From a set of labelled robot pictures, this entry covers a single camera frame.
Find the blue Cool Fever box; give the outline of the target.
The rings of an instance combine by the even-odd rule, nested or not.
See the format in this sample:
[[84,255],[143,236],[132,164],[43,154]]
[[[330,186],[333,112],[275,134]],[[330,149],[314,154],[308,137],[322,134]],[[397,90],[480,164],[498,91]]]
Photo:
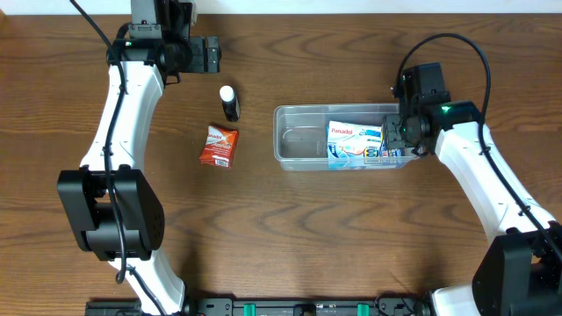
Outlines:
[[393,157],[404,156],[404,150],[386,149],[384,143],[377,157],[355,157],[355,158],[329,158],[328,166],[331,169],[367,169],[375,166],[395,165]]

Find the white blue Panadol box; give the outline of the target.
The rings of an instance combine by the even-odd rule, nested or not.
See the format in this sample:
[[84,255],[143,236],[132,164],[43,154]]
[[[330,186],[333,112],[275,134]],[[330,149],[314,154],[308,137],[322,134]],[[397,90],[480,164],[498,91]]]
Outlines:
[[329,158],[377,157],[382,143],[380,126],[330,121],[327,127]]

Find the red Panadol box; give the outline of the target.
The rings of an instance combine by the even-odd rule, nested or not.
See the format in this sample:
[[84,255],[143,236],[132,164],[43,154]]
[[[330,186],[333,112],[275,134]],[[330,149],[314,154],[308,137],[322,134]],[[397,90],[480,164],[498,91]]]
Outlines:
[[202,164],[230,169],[238,137],[239,133],[236,130],[208,126],[205,146],[199,161]]

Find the clear plastic container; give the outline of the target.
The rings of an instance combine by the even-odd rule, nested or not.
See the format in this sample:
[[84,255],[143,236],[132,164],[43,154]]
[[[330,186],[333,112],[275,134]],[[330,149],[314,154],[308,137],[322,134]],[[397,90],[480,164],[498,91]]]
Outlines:
[[[274,155],[286,171],[350,170],[328,166],[327,126],[330,121],[382,126],[383,118],[398,112],[397,104],[282,105],[274,111]],[[409,148],[393,157],[395,165],[367,169],[399,169],[416,156]]]

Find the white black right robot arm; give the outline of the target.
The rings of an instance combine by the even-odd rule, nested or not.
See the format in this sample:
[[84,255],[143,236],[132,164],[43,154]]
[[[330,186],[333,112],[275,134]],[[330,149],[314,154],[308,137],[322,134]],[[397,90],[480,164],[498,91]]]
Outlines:
[[483,111],[450,99],[439,64],[400,71],[386,147],[433,154],[457,179],[490,244],[469,284],[435,290],[434,315],[559,315],[561,225],[524,189],[495,146]]

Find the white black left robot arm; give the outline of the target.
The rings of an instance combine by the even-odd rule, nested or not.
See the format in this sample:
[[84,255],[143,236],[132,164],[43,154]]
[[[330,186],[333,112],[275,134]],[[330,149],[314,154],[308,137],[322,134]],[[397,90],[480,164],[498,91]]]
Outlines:
[[182,74],[216,74],[217,37],[194,37],[188,0],[134,1],[132,19],[106,41],[109,89],[87,154],[57,190],[78,247],[108,262],[134,303],[90,303],[89,315],[194,315],[198,305],[162,250],[161,202],[144,175],[149,129],[165,88]]

